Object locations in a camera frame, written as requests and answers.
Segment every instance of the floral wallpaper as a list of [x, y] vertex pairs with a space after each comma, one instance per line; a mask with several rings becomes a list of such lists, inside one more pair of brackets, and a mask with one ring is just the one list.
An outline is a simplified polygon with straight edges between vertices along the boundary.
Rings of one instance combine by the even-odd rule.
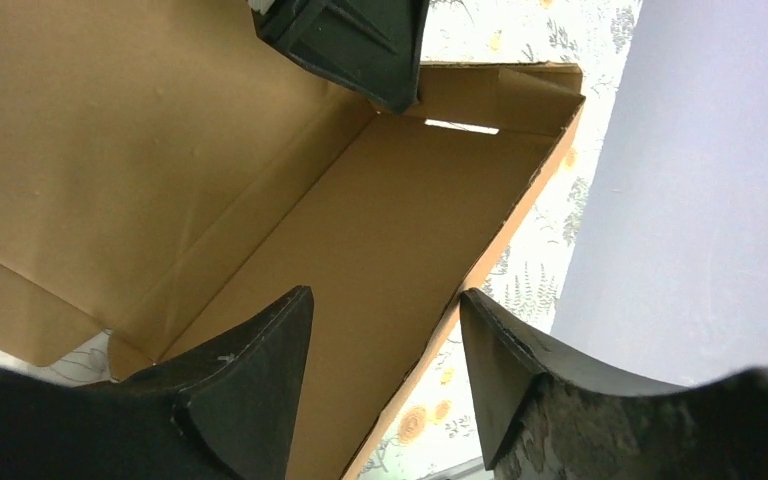
[[[587, 103], [573, 148], [483, 289], [548, 332], [620, 83], [641, 0], [431, 0], [425, 60], [575, 62]], [[108, 333], [54, 365], [0, 351], [0, 366], [64, 385], [110, 377]], [[460, 328], [441, 348], [359, 480], [419, 480], [480, 456]]]

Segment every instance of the cardboard box flap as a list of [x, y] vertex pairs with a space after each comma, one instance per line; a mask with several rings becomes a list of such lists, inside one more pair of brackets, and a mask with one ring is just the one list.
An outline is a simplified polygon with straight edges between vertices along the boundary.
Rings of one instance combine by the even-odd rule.
[[[0, 349], [50, 364], [87, 316], [160, 350], [148, 319], [185, 327], [374, 116], [364, 103], [261, 43], [244, 2], [0, 2], [0, 269], [39, 287], [0, 305]], [[243, 197], [229, 243], [215, 225]], [[39, 307], [58, 301], [84, 316]]]
[[563, 64], [424, 66], [419, 103], [405, 114], [552, 136], [583, 101], [581, 77]]

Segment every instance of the black triangular object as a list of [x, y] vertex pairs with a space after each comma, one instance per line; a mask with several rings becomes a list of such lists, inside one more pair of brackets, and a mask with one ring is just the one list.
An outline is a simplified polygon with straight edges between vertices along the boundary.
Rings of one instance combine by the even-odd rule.
[[429, 0], [277, 0], [258, 37], [304, 69], [395, 113], [415, 101]]
[[283, 479], [312, 318], [296, 287], [119, 384], [0, 369], [0, 478]]
[[768, 478], [768, 368], [683, 389], [589, 357], [477, 289], [460, 301], [497, 480]]

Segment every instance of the crease in cardboard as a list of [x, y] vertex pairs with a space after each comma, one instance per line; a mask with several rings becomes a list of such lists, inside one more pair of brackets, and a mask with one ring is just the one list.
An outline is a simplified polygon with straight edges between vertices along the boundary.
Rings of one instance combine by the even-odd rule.
[[[160, 279], [160, 281], [155, 284], [155, 286], [152, 288], [152, 291], [149, 292], [140, 301], [140, 303], [132, 309], [127, 319], [122, 322], [125, 325], [136, 325], [140, 323], [139, 319], [142, 317], [156, 316], [158, 308], [162, 306], [162, 303], [157, 302], [161, 302], [163, 298], [172, 300], [179, 298], [181, 295], [190, 295], [191, 298], [187, 302], [187, 305], [189, 306], [188, 311], [185, 315], [183, 315], [185, 321], [176, 323], [174, 319], [165, 317], [166, 320], [163, 322], [163, 341], [159, 342], [160, 344], [165, 344], [165, 346], [163, 346], [161, 349], [155, 349], [149, 346], [150, 351], [144, 352], [144, 355], [151, 359], [151, 361], [159, 362], [165, 359], [169, 347], [174, 345], [175, 341], [177, 341], [177, 339], [187, 331], [195, 319], [199, 317], [204, 308], [206, 308], [207, 305], [209, 305], [213, 300], [213, 298], [215, 298], [215, 296], [222, 291], [227, 282], [246, 263], [248, 258], [250, 258], [251, 255], [257, 251], [260, 245], [262, 245], [263, 242], [269, 238], [272, 231], [277, 228], [281, 221], [283, 221], [284, 217], [286, 217], [289, 212], [292, 211], [295, 203], [297, 203], [301, 198], [304, 197], [304, 195], [306, 195], [307, 191], [309, 191], [310, 188], [316, 184], [318, 179], [327, 172], [328, 168], [330, 168], [330, 165], [334, 162], [334, 160], [339, 158], [339, 154], [348, 148], [353, 139], [360, 135], [363, 132], [365, 126], [374, 118], [374, 111], [369, 106], [369, 104], [359, 95], [335, 86], [329, 92], [328, 98], [330, 101], [325, 102], [325, 105], [323, 105], [315, 119], [308, 123], [308, 125], [303, 130], [295, 134], [293, 139], [288, 142], [287, 146], [281, 149], [272, 158], [272, 160], [265, 163], [262, 170], [255, 177], [255, 180], [251, 182], [248, 187], [244, 189], [234, 199], [234, 201], [228, 205], [228, 207], [222, 212], [217, 220], [205, 230], [202, 236], [193, 244], [192, 247], [190, 247], [185, 255], [176, 262], [173, 268], [171, 268], [170, 271]], [[263, 194], [264, 191], [270, 193], [268, 189], [264, 190], [266, 186], [269, 186], [270, 183], [274, 183], [277, 181], [277, 179], [286, 177], [287, 169], [295, 170], [293, 167], [296, 163], [298, 163], [299, 150], [305, 151], [306, 149], [304, 146], [309, 146], [311, 142], [314, 144], [321, 144], [324, 141], [319, 139], [319, 137], [314, 133], [319, 131], [318, 133], [321, 134], [321, 130], [324, 127], [333, 126], [333, 123], [335, 122], [339, 124], [345, 123], [346, 119], [340, 118], [341, 116], [345, 116], [346, 119], [357, 120], [360, 120], [358, 117], [364, 118], [356, 124], [355, 128], [357, 128], [357, 131], [351, 135], [345, 134], [346, 131], [351, 133], [351, 130], [341, 130], [339, 135], [334, 135], [333, 133], [329, 134], [330, 136], [328, 138], [338, 139], [337, 141], [339, 144], [339, 150], [337, 150], [337, 153], [334, 154], [334, 152], [328, 152], [331, 153], [331, 155], [322, 157], [326, 162], [324, 168], [313, 172], [315, 174], [314, 177], [305, 177], [306, 185], [304, 185], [304, 190], [301, 192], [296, 192], [297, 195], [293, 195], [294, 198], [292, 199], [291, 203], [289, 203], [287, 208], [283, 209], [283, 212], [281, 212], [279, 217], [272, 219], [273, 221], [271, 222], [271, 226], [269, 226], [265, 232], [263, 232], [263, 234], [258, 238], [256, 242], [247, 246], [245, 253], [240, 252], [244, 255], [242, 258], [236, 258], [233, 262], [228, 260], [227, 255], [221, 259], [214, 259], [216, 261], [221, 260], [220, 264], [217, 265], [216, 269], [207, 272], [207, 267], [205, 265], [201, 265], [200, 262], [205, 260], [211, 261], [211, 246], [214, 248], [227, 246], [228, 243], [223, 241], [223, 238], [233, 233], [230, 229], [235, 223], [240, 223], [240, 219], [237, 218], [241, 215], [240, 212], [245, 214], [248, 209], [250, 210], [248, 213], [253, 214], [252, 211], [258, 210], [258, 208], [255, 208], [256, 206], [250, 205], [248, 203], [248, 201], [251, 200], [252, 192], [255, 192], [255, 194]], [[213, 277], [211, 278], [213, 278], [213, 280], [210, 283], [210, 288], [202, 285], [203, 282], [199, 282], [200, 285], [193, 286], [192, 280], [190, 279], [190, 286], [193, 288], [184, 291], [181, 289], [175, 290], [174, 283], [170, 283], [170, 281], [174, 280], [175, 277], [179, 277], [183, 271], [189, 271], [190, 274], [194, 273], [194, 271], [202, 272], [202, 277], [205, 274], [212, 274]], [[218, 275], [220, 274], [223, 276], [221, 280], [218, 279]], [[206, 292], [197, 299], [193, 299], [193, 292], [197, 288], [201, 288], [202, 290], [209, 290], [209, 292]], [[134, 342], [130, 339], [133, 336], [133, 332], [127, 333], [125, 334], [125, 340], [127, 343], [136, 347], [138, 350], [143, 350], [140, 345], [145, 344], [145, 341], [138, 340], [137, 342]], [[142, 333], [143, 336], [152, 334], [153, 332]], [[114, 330], [114, 336], [122, 336], [122, 333], [120, 332], [117, 334], [117, 332]], [[117, 375], [126, 377], [130, 373], [132, 372], [120, 371], [117, 372]]]
[[147, 367], [157, 365], [139, 348], [128, 343], [121, 335], [110, 335], [107, 341], [107, 361], [110, 366], [110, 378], [121, 382], [130, 376], [120, 372], [137, 372]]
[[103, 331], [104, 329], [107, 328], [103, 324], [99, 323], [98, 320], [95, 317], [90, 315], [88, 312], [85, 312], [82, 308], [80, 308], [77, 305], [73, 304], [72, 302], [66, 300], [65, 298], [61, 297], [60, 295], [52, 292], [51, 290], [45, 288], [44, 286], [34, 282], [33, 280], [31, 280], [28, 277], [26, 277], [25, 275], [23, 275], [21, 272], [15, 270], [15, 269], [12, 269], [12, 268], [8, 267], [7, 265], [5, 265], [5, 264], [3, 264], [1, 262], [0, 262], [0, 269], [4, 269], [6, 272], [9, 272], [11, 275], [14, 275], [14, 276], [18, 277], [21, 281], [26, 282], [26, 283], [32, 285], [33, 287], [38, 289], [40, 292], [43, 292], [43, 293], [45, 293], [47, 295], [50, 295], [54, 300], [56, 300], [58, 302], [61, 302], [61, 303], [65, 304], [65, 305], [68, 305], [69, 307], [75, 309], [78, 312], [81, 312], [88, 319], [93, 321], [93, 325], [98, 327], [98, 331], [99, 332], [101, 332], [101, 331]]
[[[324, 117], [324, 116], [327, 116], [327, 115], [329, 115], [329, 114], [330, 114], [330, 112], [323, 112], [323, 113], [321, 114], [321, 116], [323, 116], [323, 117]], [[367, 122], [367, 124], [366, 124], [366, 125], [368, 125], [368, 124], [369, 124], [369, 122], [371, 122], [373, 119], [374, 119], [374, 116], [370, 116], [370, 117], [369, 117], [369, 120], [368, 120], [368, 122]], [[306, 194], [307, 194], [307, 192], [308, 192], [308, 191], [310, 191], [310, 189], [311, 189], [311, 188], [313, 188], [313, 186], [314, 186], [314, 185], [316, 185], [316, 182], [318, 182], [318, 181], [319, 181], [319, 179], [320, 179], [322, 176], [324, 176], [326, 173], [328, 173], [328, 170], [331, 168], [331, 165], [334, 163], [334, 162], [333, 162], [333, 160], [336, 160], [337, 158], [339, 158], [339, 157], [340, 157], [340, 156], [343, 154], [343, 152], [344, 152], [344, 151], [345, 151], [347, 148], [349, 148], [349, 146], [352, 144], [352, 142], [353, 142], [353, 141], [354, 141], [354, 140], [355, 140], [355, 139], [356, 139], [358, 136], [360, 136], [360, 135], [363, 133], [363, 131], [364, 131], [364, 130], [365, 130], [365, 128], [366, 128], [366, 125], [364, 125], [364, 128], [361, 128], [361, 129], [359, 129], [359, 130], [358, 130], [358, 131], [357, 131], [357, 132], [356, 132], [356, 133], [355, 133], [355, 134], [354, 134], [354, 135], [353, 135], [353, 136], [352, 136], [352, 137], [349, 139], [349, 141], [348, 141], [348, 142], [347, 142], [347, 143], [344, 145], [344, 147], [343, 147], [343, 148], [342, 148], [342, 149], [341, 149], [339, 152], [337, 152], [337, 154], [336, 154], [336, 155], [334, 156], [334, 158], [332, 159], [332, 162], [331, 162], [331, 163], [329, 163], [329, 165], [328, 165], [328, 166], [327, 166], [327, 167], [326, 167], [326, 168], [325, 168], [325, 169], [324, 169], [324, 170], [323, 170], [323, 171], [322, 171], [322, 172], [319, 174], [319, 176], [317, 176], [317, 177], [316, 177], [316, 179], [315, 179], [315, 180], [314, 180], [314, 181], [313, 181], [313, 182], [310, 184], [310, 186], [309, 186], [309, 187], [308, 187], [308, 188], [307, 188], [307, 189], [304, 191], [304, 193], [302, 193], [302, 195], [299, 197], [299, 200], [300, 200], [301, 198], [303, 198], [303, 197], [304, 197], [304, 195], [306, 195]], [[297, 135], [297, 136], [296, 136], [296, 137], [293, 139], [293, 141], [291, 141], [291, 143], [295, 143], [295, 141], [298, 141], [298, 139], [299, 139], [299, 138], [304, 138], [304, 137], [307, 137], [307, 135], [306, 135], [307, 133], [309, 133], [309, 132], [307, 131], [307, 129], [306, 129], [305, 131], [303, 131], [303, 132], [300, 132], [300, 133], [299, 133], [299, 134], [298, 134], [298, 135]], [[288, 146], [288, 147], [287, 147], [287, 150], [290, 150], [290, 149], [292, 149], [292, 146]], [[270, 165], [267, 165], [267, 166], [265, 166], [263, 170], [274, 169], [274, 167], [275, 167], [275, 165], [271, 165], [271, 164], [270, 164]], [[220, 221], [222, 220], [222, 218], [224, 217], [224, 215], [226, 214], [226, 212], [228, 212], [228, 211], [232, 210], [232, 209], [234, 208], [234, 206], [235, 206], [236, 204], [238, 204], [238, 202], [240, 201], [240, 199], [241, 199], [241, 198], [243, 198], [243, 197], [245, 196], [245, 194], [246, 194], [246, 192], [242, 192], [242, 193], [240, 194], [240, 196], [238, 196], [238, 197], [237, 197], [237, 198], [234, 200], [234, 202], [232, 202], [232, 204], [228, 206], [228, 208], [227, 208], [227, 209], [226, 209], [226, 210], [223, 212], [223, 214], [220, 216], [220, 218], [219, 218], [219, 219], [217, 219], [217, 221], [216, 221], [216, 222], [214, 222], [214, 224], [213, 224], [213, 225], [215, 225], [216, 223], [220, 222]], [[215, 298], [217, 295], [219, 295], [219, 293], [222, 291], [222, 289], [223, 289], [223, 288], [224, 288], [224, 287], [225, 287], [225, 286], [228, 284], [228, 282], [231, 280], [231, 278], [233, 278], [233, 276], [234, 276], [234, 275], [237, 273], [237, 271], [238, 271], [240, 268], [242, 268], [242, 266], [243, 266], [243, 265], [246, 263], [246, 261], [247, 261], [247, 260], [248, 260], [248, 259], [249, 259], [249, 258], [250, 258], [250, 257], [251, 257], [251, 256], [252, 256], [252, 255], [253, 255], [255, 252], [256, 252], [256, 251], [257, 251], [257, 249], [258, 249], [258, 248], [260, 248], [260, 246], [261, 246], [261, 245], [263, 245], [263, 243], [264, 243], [264, 242], [266, 242], [266, 241], [269, 239], [269, 236], [270, 236], [270, 235], [272, 235], [272, 232], [274, 232], [274, 231], [275, 231], [275, 229], [276, 229], [276, 228], [278, 228], [278, 225], [280, 225], [280, 224], [281, 224], [281, 222], [282, 222], [282, 221], [284, 221], [284, 218], [286, 218], [286, 217], [287, 217], [287, 215], [289, 215], [291, 211], [292, 211], [292, 208], [288, 209], [288, 210], [287, 210], [287, 211], [286, 211], [286, 212], [285, 212], [285, 213], [284, 213], [284, 214], [281, 216], [281, 218], [280, 218], [280, 219], [279, 219], [279, 220], [278, 220], [278, 221], [275, 223], [275, 225], [273, 225], [273, 226], [272, 226], [272, 228], [270, 228], [270, 229], [269, 229], [269, 231], [266, 233], [266, 235], [264, 235], [264, 236], [263, 236], [263, 238], [262, 238], [262, 239], [261, 239], [261, 240], [260, 240], [260, 241], [257, 243], [257, 245], [256, 245], [256, 246], [255, 246], [255, 247], [254, 247], [254, 248], [251, 250], [251, 252], [250, 252], [250, 253], [249, 253], [249, 254], [248, 254], [248, 255], [247, 255], [247, 256], [246, 256], [246, 257], [245, 257], [245, 258], [244, 258], [244, 259], [243, 259], [243, 260], [242, 260], [240, 263], [239, 263], [238, 267], [237, 267], [237, 268], [236, 268], [236, 269], [235, 269], [233, 272], [231, 272], [231, 273], [230, 273], [230, 274], [229, 274], [229, 275], [228, 275], [228, 276], [225, 278], [225, 281], [224, 281], [224, 282], [223, 282], [221, 285], [219, 285], [219, 287], [216, 289], [216, 291], [213, 293], [213, 295], [212, 295], [212, 296], [211, 296], [211, 297], [210, 297], [210, 298], [209, 298], [209, 299], [208, 299], [206, 302], [204, 302], [204, 306], [203, 306], [202, 308], [200, 308], [200, 309], [199, 309], [199, 311], [198, 311], [198, 312], [197, 312], [197, 313], [196, 313], [194, 316], [192, 316], [192, 318], [191, 318], [191, 319], [190, 319], [190, 320], [187, 322], [187, 324], [186, 324], [186, 325], [184, 325], [184, 326], [183, 326], [183, 328], [180, 328], [180, 329], [179, 329], [179, 332], [178, 332], [178, 333], [177, 333], [177, 334], [176, 334], [176, 335], [175, 335], [175, 336], [174, 336], [174, 337], [173, 337], [173, 338], [172, 338], [172, 339], [169, 341], [169, 343], [168, 343], [168, 346], [167, 346], [167, 347], [166, 347], [166, 348], [165, 348], [165, 349], [164, 349], [164, 350], [163, 350], [163, 351], [160, 353], [160, 355], [159, 355], [159, 357], [158, 357], [159, 359], [164, 359], [164, 358], [165, 358], [166, 354], [169, 352], [169, 349], [172, 347], [172, 345], [174, 345], [174, 344], [175, 344], [175, 343], [176, 343], [176, 342], [177, 342], [177, 341], [178, 341], [178, 340], [181, 338], [181, 336], [184, 334], [184, 332], [187, 330], [187, 328], [189, 328], [189, 327], [192, 325], [192, 323], [193, 323], [193, 322], [194, 322], [194, 321], [195, 321], [195, 320], [196, 320], [196, 319], [199, 317], [199, 315], [201, 315], [201, 313], [204, 311], [204, 309], [205, 309], [205, 308], [207, 308], [207, 305], [209, 305], [209, 304], [210, 304], [210, 302], [211, 302], [211, 301], [212, 301], [212, 300], [213, 300], [213, 299], [214, 299], [214, 298]]]

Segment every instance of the cardboard box wall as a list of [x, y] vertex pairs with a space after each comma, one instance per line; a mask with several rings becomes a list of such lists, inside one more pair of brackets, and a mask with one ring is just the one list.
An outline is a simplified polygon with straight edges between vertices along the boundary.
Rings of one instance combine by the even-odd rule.
[[47, 365], [109, 328], [124, 378], [310, 285], [288, 477], [354, 475], [569, 148], [580, 81], [427, 67], [379, 114], [244, 2], [0, 2], [0, 349]]

